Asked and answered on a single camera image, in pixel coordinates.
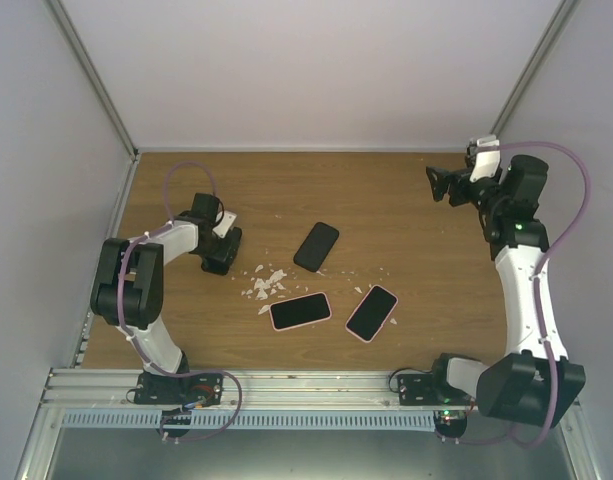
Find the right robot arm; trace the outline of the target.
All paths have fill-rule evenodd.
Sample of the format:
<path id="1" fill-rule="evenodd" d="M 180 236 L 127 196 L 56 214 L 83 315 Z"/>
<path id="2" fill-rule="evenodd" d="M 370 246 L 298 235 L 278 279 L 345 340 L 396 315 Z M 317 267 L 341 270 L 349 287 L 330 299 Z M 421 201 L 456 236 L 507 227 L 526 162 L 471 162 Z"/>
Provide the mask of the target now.
<path id="1" fill-rule="evenodd" d="M 536 217 L 549 167 L 516 155 L 508 170 L 426 170 L 435 201 L 473 205 L 499 275 L 506 315 L 504 356 L 491 366 L 443 353 L 432 366 L 429 393 L 450 405 L 470 397 L 488 417 L 554 427 L 583 388 L 582 366 L 570 362 L 554 318 L 548 264 L 554 248 Z"/>

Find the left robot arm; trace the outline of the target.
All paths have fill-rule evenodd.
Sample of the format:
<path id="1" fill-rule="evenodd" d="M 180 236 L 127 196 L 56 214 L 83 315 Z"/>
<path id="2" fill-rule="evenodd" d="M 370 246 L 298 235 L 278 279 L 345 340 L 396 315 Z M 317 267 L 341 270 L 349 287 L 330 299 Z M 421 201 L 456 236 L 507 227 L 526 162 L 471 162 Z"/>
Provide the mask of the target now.
<path id="1" fill-rule="evenodd" d="M 157 391 L 171 404 L 189 398 L 192 380 L 186 355 L 163 321 L 164 268 L 189 254 L 201 259 L 204 272 L 227 275 L 242 239 L 235 220 L 216 195 L 197 193 L 190 209 L 158 229 L 102 244 L 90 308 L 125 336 L 145 373 L 160 377 Z"/>

